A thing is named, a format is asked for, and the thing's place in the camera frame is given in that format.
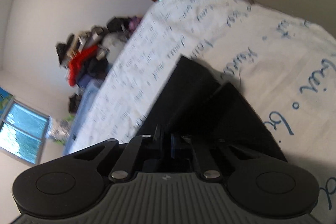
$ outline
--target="black device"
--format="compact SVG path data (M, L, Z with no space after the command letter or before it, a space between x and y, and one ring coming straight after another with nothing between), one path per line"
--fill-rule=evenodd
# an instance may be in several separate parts
M182 58L128 144L109 139L19 175L13 223L308 224L318 195L235 87Z

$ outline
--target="metal screw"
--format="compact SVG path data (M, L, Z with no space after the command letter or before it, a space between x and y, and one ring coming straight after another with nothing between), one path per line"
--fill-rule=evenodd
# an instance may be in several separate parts
M206 179L216 179L221 176L221 173L219 173L217 170L207 170L203 175Z
M123 170L119 170L119 171L114 171L111 174L111 177L114 179L125 179L128 176L128 173L126 171Z

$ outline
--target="window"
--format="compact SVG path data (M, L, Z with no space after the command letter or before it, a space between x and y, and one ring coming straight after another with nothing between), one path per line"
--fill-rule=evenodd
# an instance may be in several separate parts
M0 146L31 164L38 164L49 117L15 100L1 116Z

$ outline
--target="bed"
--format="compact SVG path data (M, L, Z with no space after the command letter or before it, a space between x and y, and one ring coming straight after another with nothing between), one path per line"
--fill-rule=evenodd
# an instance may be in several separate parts
M128 142L180 55L211 68L219 82L239 82L288 161L317 178L320 196L312 214L335 223L336 41L316 24L260 5L155 3L98 91L69 152L108 138Z

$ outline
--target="blue cloth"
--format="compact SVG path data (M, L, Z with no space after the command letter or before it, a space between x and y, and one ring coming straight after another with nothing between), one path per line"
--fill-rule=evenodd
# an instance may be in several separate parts
M74 140L76 139L78 131L80 130L80 128L82 127L82 125L86 120L87 113L89 112L102 83L103 83L102 80L93 79L86 86L75 119L73 120L71 130L69 133L69 140L65 144L63 155L69 154L69 150L73 145Z
M92 79L94 79L94 78L90 75L83 75L83 77L78 82L78 86L80 88L85 89Z

